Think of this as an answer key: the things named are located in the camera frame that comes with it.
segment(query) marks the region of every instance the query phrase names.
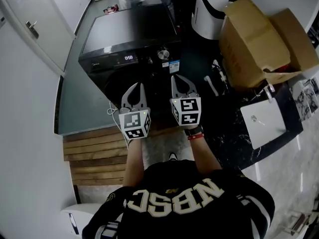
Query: shoe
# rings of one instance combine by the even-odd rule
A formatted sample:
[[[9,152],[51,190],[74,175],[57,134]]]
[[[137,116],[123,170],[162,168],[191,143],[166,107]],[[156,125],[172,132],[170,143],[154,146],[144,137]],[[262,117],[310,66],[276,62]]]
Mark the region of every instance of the shoe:
[[[174,152],[171,152],[168,159],[169,161],[177,161],[177,156]]]

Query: red bracelet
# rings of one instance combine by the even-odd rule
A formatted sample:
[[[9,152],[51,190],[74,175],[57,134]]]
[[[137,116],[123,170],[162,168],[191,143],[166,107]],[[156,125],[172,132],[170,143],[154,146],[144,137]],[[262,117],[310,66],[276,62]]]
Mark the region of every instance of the red bracelet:
[[[198,139],[198,138],[202,138],[202,137],[204,137],[204,134],[200,133],[200,134],[196,134],[196,135],[190,135],[187,139],[194,140],[194,139]]]

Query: black jersey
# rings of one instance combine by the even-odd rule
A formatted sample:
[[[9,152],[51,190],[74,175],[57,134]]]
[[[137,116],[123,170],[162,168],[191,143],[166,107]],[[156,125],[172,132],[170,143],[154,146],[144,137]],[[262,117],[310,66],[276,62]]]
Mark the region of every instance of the black jersey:
[[[152,165],[137,188],[113,192],[83,239],[262,239],[274,216],[271,195],[240,171],[202,177],[193,161]]]

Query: white sink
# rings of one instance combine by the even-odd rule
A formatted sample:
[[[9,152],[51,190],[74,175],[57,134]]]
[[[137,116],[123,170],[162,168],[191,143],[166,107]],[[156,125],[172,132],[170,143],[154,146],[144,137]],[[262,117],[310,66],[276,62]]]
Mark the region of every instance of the white sink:
[[[253,149],[276,139],[286,132],[286,126],[276,99],[265,100],[240,109]]]

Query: wristwatch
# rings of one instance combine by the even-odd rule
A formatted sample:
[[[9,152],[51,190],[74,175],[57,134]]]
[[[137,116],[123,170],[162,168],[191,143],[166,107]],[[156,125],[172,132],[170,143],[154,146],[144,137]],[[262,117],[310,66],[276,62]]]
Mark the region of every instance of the wristwatch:
[[[185,129],[184,131],[187,136],[195,135],[198,133],[204,133],[204,130],[201,124],[199,124],[198,127],[195,127],[193,129]]]

